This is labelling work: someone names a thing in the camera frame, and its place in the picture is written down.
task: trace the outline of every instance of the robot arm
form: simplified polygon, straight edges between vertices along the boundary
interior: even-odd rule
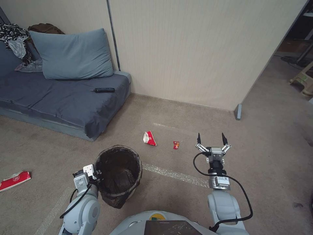
[[[97,225],[100,215],[98,202],[98,187],[94,172],[94,165],[84,166],[83,170],[74,175],[74,184],[77,189],[76,198],[68,205],[60,216],[63,225],[59,235],[89,235]]]
[[[201,153],[197,154],[193,160],[196,170],[206,176],[209,176],[209,187],[213,189],[213,192],[208,195],[208,204],[210,213],[212,215],[215,226],[209,229],[217,234],[223,235],[231,232],[232,234],[248,234],[243,221],[252,217],[253,211],[242,185],[234,178],[227,176],[226,171],[223,169],[224,159],[226,152],[231,148],[224,134],[222,133],[223,147],[204,147],[201,144],[200,134],[198,134],[196,148]],[[208,174],[201,172],[195,165],[195,159],[200,154],[206,156],[206,161],[210,165]],[[240,209],[235,197],[231,196],[227,190],[230,190],[229,178],[234,180],[241,187],[244,195],[246,196],[250,215],[242,218],[240,215]],[[226,222],[236,222],[234,225],[227,225]]]

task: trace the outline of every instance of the yellow sticker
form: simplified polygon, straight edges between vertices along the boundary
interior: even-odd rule
[[[165,218],[161,214],[153,214],[153,215],[151,215],[149,220],[160,220],[160,219],[165,219]]]

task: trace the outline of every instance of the trash can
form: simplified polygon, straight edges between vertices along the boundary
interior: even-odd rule
[[[101,172],[98,185],[102,199],[114,208],[122,208],[142,177],[139,155],[129,147],[115,145],[98,155],[95,168]]]

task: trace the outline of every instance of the wooden stool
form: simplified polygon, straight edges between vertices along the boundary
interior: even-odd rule
[[[305,96],[313,96],[313,78],[310,77],[307,72],[313,67],[313,61],[309,63],[300,73],[298,73],[293,79],[290,79],[290,84],[294,81],[300,82],[304,85],[302,94]]]

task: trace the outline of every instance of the small red package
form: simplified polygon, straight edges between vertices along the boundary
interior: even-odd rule
[[[173,149],[178,149],[179,141],[173,141],[173,143],[174,143]]]
[[[145,132],[143,135],[143,142],[145,142],[146,144],[150,144],[153,146],[156,146],[157,143],[154,141],[153,135],[151,131]]]

